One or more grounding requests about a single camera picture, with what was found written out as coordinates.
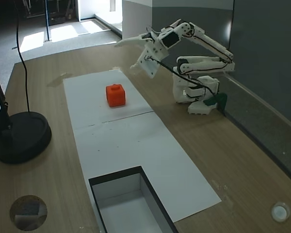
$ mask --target black cable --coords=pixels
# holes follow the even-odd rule
[[[212,70],[217,70],[217,69],[223,69],[225,68],[226,66],[228,65],[228,63],[226,63],[224,66],[222,67],[218,67],[218,68],[211,68],[211,69],[192,69],[192,70],[188,70],[184,73],[181,73],[181,74],[187,74],[187,73],[190,73],[192,71],[212,71]]]
[[[221,106],[220,101],[218,100],[218,98],[216,97],[216,95],[214,94],[214,92],[213,92],[213,91],[212,91],[208,86],[203,85],[203,83],[202,83],[201,81],[199,81],[199,80],[196,80],[197,82],[194,82],[194,81],[192,81],[192,80],[190,80],[190,79],[187,79],[187,78],[183,77],[182,75],[178,74],[178,73],[175,72],[173,69],[171,69],[168,65],[164,64],[164,63],[161,62],[161,61],[158,61],[158,60],[154,59],[153,57],[148,57],[148,59],[157,62],[158,64],[160,64],[160,65],[161,65],[162,67],[164,67],[165,69],[167,69],[167,70],[169,70],[170,72],[172,72],[173,74],[177,75],[179,78],[181,78],[181,79],[183,79],[183,80],[185,80],[185,81],[187,81],[187,82],[189,82],[189,83],[192,83],[192,84],[195,84],[195,85],[200,85],[200,86],[202,86],[203,88],[209,90],[209,92],[213,95],[215,101],[218,103],[218,110],[220,110],[220,112],[221,112],[224,116],[226,116],[226,115],[225,115],[224,108]]]
[[[191,23],[189,23],[190,26],[191,26],[191,29],[192,29],[192,32],[190,33],[190,36],[186,36],[186,35],[183,35],[183,37],[185,38],[195,38],[195,39],[198,39],[198,40],[201,40],[202,42],[204,42],[205,44],[207,44],[208,46],[212,47],[214,50],[216,50],[217,52],[219,52],[220,54],[222,54],[223,56],[225,56],[229,61],[230,63],[233,62],[233,60],[228,57],[226,54],[224,54],[222,51],[218,50],[215,46],[213,46],[212,44],[208,43],[207,41],[203,40],[202,38],[194,35],[195,34],[195,28],[194,28],[194,25],[192,25]]]
[[[15,3],[15,0],[13,0],[13,2],[14,2],[14,7],[15,7],[15,10],[16,10],[16,13],[17,13],[17,21],[16,21],[16,44],[17,44],[17,51],[18,51],[19,57],[20,57],[21,62],[23,64],[23,66],[24,66],[24,69],[25,69],[25,90],[26,90],[27,111],[30,112],[29,99],[28,99],[28,71],[27,71],[27,67],[25,65],[24,59],[23,59],[23,57],[21,55],[21,52],[20,52],[19,38],[18,38],[18,34],[19,34],[19,13],[18,13],[18,9],[17,9],[17,5]]]

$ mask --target black lamp base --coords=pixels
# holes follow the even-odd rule
[[[6,164],[24,163],[38,156],[48,145],[52,133],[44,116],[24,112],[10,116],[13,124],[9,139],[0,136],[0,161]]]

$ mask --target wooden tabletop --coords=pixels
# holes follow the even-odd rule
[[[48,208],[45,223],[35,233],[99,233],[62,80],[113,68],[131,80],[222,199],[177,222],[180,233],[291,233],[291,216],[281,224],[271,217],[278,201],[291,209],[291,180],[218,111],[209,116],[187,114],[187,105],[174,102],[167,70],[161,68],[154,79],[143,72],[133,74],[129,67],[140,53],[134,47],[105,45],[26,62],[31,110],[48,119],[53,137],[32,161],[16,166],[0,162],[0,233],[22,232],[11,222],[9,210],[25,195],[40,197]],[[6,90],[9,114],[26,111],[24,83],[23,67],[16,64]]]

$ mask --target white robotic arm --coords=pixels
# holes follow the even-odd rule
[[[161,60],[169,55],[168,50],[178,44],[182,38],[199,44],[218,56],[179,57],[177,59],[178,65],[173,69],[175,100],[179,103],[192,102],[188,110],[189,113],[208,114],[217,107],[216,96],[219,92],[219,81],[210,76],[194,79],[191,75],[233,71],[235,64],[233,63],[233,54],[206,36],[204,30],[180,19],[163,28],[160,33],[151,31],[138,37],[122,40],[115,46],[143,45],[145,49],[135,65],[140,66],[149,77],[153,78],[162,64]]]

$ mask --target red block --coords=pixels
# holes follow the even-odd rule
[[[110,107],[125,105],[125,90],[121,84],[113,84],[106,87],[107,101]]]

